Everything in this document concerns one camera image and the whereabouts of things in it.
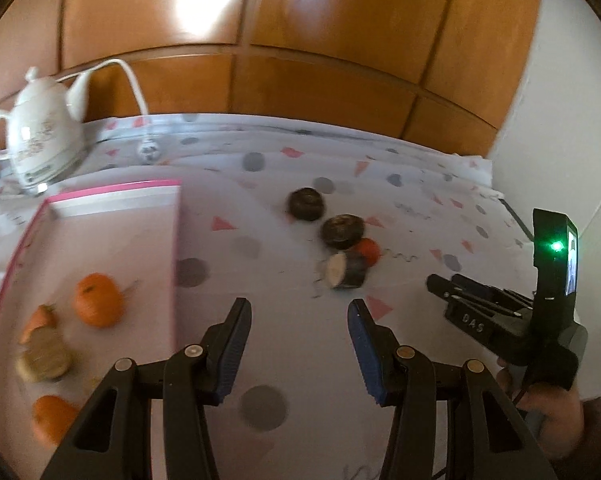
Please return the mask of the person's right hand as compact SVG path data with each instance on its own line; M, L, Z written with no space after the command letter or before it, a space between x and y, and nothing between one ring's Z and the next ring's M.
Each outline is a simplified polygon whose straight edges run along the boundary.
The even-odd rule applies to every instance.
M549 460L562 460L581 442L584 434L584 410L577 382L570 390L542 384L529 386L525 391L515 387L508 362L499 358L501 367L496 380L514 404L525 412L540 412L543 422L537 442Z

